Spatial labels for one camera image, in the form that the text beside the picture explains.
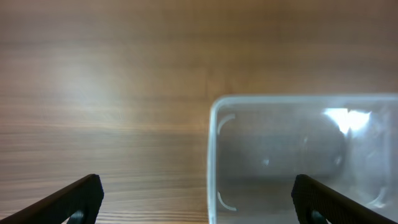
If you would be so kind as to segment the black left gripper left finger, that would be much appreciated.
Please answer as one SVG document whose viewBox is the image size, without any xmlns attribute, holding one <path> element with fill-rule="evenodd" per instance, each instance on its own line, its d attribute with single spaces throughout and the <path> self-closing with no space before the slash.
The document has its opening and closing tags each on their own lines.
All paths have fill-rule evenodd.
<svg viewBox="0 0 398 224">
<path fill-rule="evenodd" d="M 99 175 L 89 174 L 2 219 L 1 223 L 94 224 L 103 199 L 104 191 Z"/>
</svg>

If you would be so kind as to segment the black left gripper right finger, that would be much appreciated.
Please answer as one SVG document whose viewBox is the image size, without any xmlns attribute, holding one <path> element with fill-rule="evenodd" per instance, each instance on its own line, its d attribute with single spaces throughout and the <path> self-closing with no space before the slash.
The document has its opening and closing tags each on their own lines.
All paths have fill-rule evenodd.
<svg viewBox="0 0 398 224">
<path fill-rule="evenodd" d="M 397 224 L 305 174 L 296 176 L 291 197 L 300 224 Z"/>
</svg>

